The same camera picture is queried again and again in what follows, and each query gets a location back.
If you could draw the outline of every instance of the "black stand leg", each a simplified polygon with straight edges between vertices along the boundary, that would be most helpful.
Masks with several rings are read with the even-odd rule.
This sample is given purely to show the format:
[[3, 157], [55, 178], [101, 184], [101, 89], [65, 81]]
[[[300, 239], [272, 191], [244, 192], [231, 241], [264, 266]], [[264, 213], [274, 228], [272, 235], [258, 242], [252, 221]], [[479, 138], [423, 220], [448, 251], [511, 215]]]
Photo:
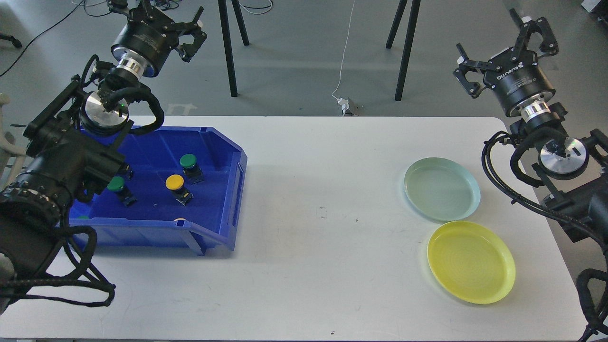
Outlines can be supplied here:
[[397, 12], [395, 12], [395, 19], [393, 19], [393, 25], [390, 28], [389, 38], [386, 41], [386, 48], [390, 49], [393, 47], [393, 41], [395, 40], [395, 35], [397, 34], [397, 29], [399, 28], [399, 24], [401, 23], [401, 17], [403, 16], [403, 11], [406, 9], [407, 0], [399, 0], [399, 6], [397, 6]]
[[403, 56], [401, 57], [401, 67], [399, 68], [399, 78], [397, 79], [397, 90], [395, 91], [395, 101], [401, 101], [403, 95], [403, 86], [406, 82], [407, 65], [410, 63], [410, 53], [412, 52], [412, 43], [414, 41], [414, 31], [416, 31], [416, 22], [418, 21], [418, 10], [420, 9], [420, 0], [412, 0], [412, 9], [410, 11], [410, 21], [407, 23], [406, 44], [403, 47]]
[[4, 35], [4, 34], [0, 33], [0, 40], [8, 40], [9, 42], [13, 43], [13, 46], [17, 49], [20, 49], [21, 47], [23, 47], [23, 45], [21, 45], [21, 42], [13, 36]]
[[222, 36], [224, 37], [224, 52], [226, 53], [226, 68], [228, 69], [228, 82], [230, 83], [230, 96], [236, 97], [237, 80], [234, 74], [234, 59], [232, 57], [232, 42], [230, 41], [230, 27], [228, 25], [228, 9], [226, 0], [218, 0], [219, 21], [222, 25]]
[[238, 0], [232, 0], [232, 7], [234, 7], [234, 15], [237, 17], [238, 29], [241, 31], [241, 38], [243, 39], [243, 45], [249, 45], [249, 37], [247, 37], [247, 31], [245, 30], [245, 22], [243, 21], [243, 13], [241, 12], [241, 6], [238, 4]]

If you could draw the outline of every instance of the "white table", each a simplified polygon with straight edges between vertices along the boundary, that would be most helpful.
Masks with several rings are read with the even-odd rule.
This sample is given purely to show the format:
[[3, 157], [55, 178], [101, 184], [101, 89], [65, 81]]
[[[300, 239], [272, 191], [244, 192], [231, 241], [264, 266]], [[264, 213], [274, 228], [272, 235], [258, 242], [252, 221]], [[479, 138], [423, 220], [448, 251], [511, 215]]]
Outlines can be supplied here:
[[[237, 247], [102, 248], [116, 283], [110, 307], [20, 301], [0, 317], [4, 338], [154, 340], [575, 340], [585, 321], [547, 222], [495, 189], [480, 165], [498, 119], [456, 117], [168, 117], [210, 126], [249, 157]], [[511, 147], [497, 146], [497, 171]], [[444, 291], [426, 262], [439, 223], [420, 217], [404, 172], [428, 156], [477, 179], [468, 220], [497, 233], [517, 265], [511, 293], [473, 305]], [[59, 258], [53, 271], [67, 270]], [[87, 290], [60, 290], [100, 299]]]

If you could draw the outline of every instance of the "yellow button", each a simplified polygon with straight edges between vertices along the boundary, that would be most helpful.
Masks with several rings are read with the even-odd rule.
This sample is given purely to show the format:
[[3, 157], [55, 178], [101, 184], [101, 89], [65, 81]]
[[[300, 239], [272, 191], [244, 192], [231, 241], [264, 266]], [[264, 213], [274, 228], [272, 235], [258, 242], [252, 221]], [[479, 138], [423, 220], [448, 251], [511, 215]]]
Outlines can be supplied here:
[[179, 190], [184, 186], [184, 177], [180, 175], [171, 175], [165, 181], [165, 186], [169, 190]]

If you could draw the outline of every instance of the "blue storage bin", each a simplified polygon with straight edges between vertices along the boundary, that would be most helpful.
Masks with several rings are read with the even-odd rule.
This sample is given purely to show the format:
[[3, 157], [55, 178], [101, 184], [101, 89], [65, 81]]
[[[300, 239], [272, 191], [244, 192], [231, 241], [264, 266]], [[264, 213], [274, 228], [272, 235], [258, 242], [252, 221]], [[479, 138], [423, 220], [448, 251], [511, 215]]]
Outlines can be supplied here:
[[[109, 144], [113, 138], [96, 138]], [[214, 128], [162, 127], [128, 135], [119, 152], [134, 170], [125, 185], [138, 201], [125, 207], [105, 190], [89, 203], [75, 202], [70, 225], [97, 231], [98, 245], [187, 247], [197, 255], [225, 245], [234, 250], [247, 156]], [[194, 198], [183, 206], [165, 187], [168, 176], [183, 175], [179, 158], [192, 153], [205, 180], [189, 184]], [[84, 237], [76, 236], [79, 244]]]

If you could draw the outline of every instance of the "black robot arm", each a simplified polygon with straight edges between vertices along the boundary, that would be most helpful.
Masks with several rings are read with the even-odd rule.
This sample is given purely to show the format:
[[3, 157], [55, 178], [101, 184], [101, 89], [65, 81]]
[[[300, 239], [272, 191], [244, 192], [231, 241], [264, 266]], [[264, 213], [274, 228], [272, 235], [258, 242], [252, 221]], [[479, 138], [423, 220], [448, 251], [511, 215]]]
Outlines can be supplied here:
[[[608, 138], [595, 129], [587, 138], [572, 138], [562, 122], [568, 113], [559, 103], [549, 105], [555, 89], [539, 66], [538, 59], [558, 53], [558, 43], [546, 18], [526, 21], [510, 11], [519, 28], [514, 46], [508, 47], [487, 62], [470, 60], [462, 48], [458, 68], [454, 70], [461, 85], [473, 99], [489, 88], [497, 97], [507, 117], [521, 116], [510, 125], [509, 133], [498, 132], [488, 141], [482, 152], [483, 170], [490, 181], [507, 196], [512, 204], [519, 203], [540, 215], [556, 220], [573, 242], [590, 237], [598, 243], [608, 265], [608, 156], [598, 148], [608, 151]], [[539, 50], [528, 49], [530, 36], [538, 33], [542, 37]], [[471, 82], [466, 74], [476, 72], [483, 76], [484, 88], [479, 82]], [[496, 174], [490, 158], [491, 149], [497, 143], [515, 148], [510, 160], [511, 170], [518, 180], [534, 187], [546, 186], [550, 195], [537, 204], [509, 187]], [[538, 153], [538, 162], [532, 165], [538, 178], [526, 175], [519, 168], [523, 154], [530, 149]], [[584, 173], [590, 157], [602, 168], [598, 178], [564, 192], [551, 179], [572, 180]], [[586, 340], [596, 331], [608, 333], [603, 324], [608, 316], [608, 283], [602, 299], [594, 305], [587, 287], [590, 279], [608, 280], [608, 274], [598, 270], [586, 270], [579, 276], [576, 286], [581, 307], [589, 325], [581, 340]]]
[[[117, 150], [127, 134], [146, 134], [159, 128], [164, 112], [141, 77], [155, 77], [171, 50], [190, 61], [204, 42], [198, 19], [175, 23], [149, 0], [128, 9], [124, 0], [108, 1], [113, 12], [126, 15], [127, 24], [112, 45], [116, 65], [93, 55], [81, 77], [68, 86], [28, 124], [27, 155], [34, 158], [27, 170], [0, 193], [0, 313], [19, 299], [51, 299], [70, 304], [107, 306], [114, 285], [91, 263], [97, 235], [88, 226], [69, 226], [75, 200], [88, 202], [118, 175], [133, 176]], [[182, 35], [194, 36], [192, 44], [179, 44]], [[87, 92], [91, 84], [97, 90]], [[146, 101], [155, 116], [152, 124], [131, 128], [128, 106]], [[92, 136], [113, 136], [104, 145]], [[85, 234], [85, 246], [73, 236]], [[46, 272], [63, 249], [74, 270], [64, 276]], [[80, 286], [107, 293], [99, 302], [79, 302], [53, 296], [28, 294], [37, 286]]]

